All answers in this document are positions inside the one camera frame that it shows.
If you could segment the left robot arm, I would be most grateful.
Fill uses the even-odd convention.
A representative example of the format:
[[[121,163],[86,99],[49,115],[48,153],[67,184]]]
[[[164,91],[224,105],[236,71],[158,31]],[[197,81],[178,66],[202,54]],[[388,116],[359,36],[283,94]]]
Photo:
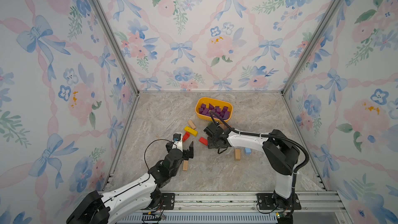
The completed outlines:
[[[67,224],[115,224],[132,212],[163,207],[162,192],[179,167],[193,158],[193,143],[182,148],[182,141],[166,145],[167,155],[139,179],[116,190],[100,193],[92,191],[75,208]]]

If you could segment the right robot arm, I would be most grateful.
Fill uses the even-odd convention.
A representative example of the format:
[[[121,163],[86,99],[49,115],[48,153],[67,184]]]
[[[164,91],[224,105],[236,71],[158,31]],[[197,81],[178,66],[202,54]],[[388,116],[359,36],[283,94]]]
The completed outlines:
[[[208,147],[218,149],[219,154],[229,147],[263,152],[276,172],[276,186],[269,197],[270,208],[291,211],[299,209],[299,199],[295,193],[297,173],[309,162],[309,154],[302,145],[277,129],[270,133],[251,133],[230,126],[222,128],[219,123],[211,122],[204,133],[208,136]]]

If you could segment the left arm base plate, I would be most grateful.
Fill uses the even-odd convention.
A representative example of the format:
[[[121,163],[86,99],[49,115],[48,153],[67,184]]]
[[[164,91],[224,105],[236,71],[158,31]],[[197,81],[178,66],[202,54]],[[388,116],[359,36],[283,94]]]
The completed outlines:
[[[160,191],[153,192],[151,194],[151,202],[148,209],[151,210],[173,210],[175,206],[175,194],[174,193],[162,193]]]

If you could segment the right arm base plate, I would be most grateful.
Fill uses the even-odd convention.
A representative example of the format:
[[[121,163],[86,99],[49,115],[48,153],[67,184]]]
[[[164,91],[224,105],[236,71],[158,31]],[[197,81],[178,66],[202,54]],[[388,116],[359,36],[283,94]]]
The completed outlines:
[[[301,210],[302,206],[297,194],[285,199],[274,193],[256,194],[259,210]]]

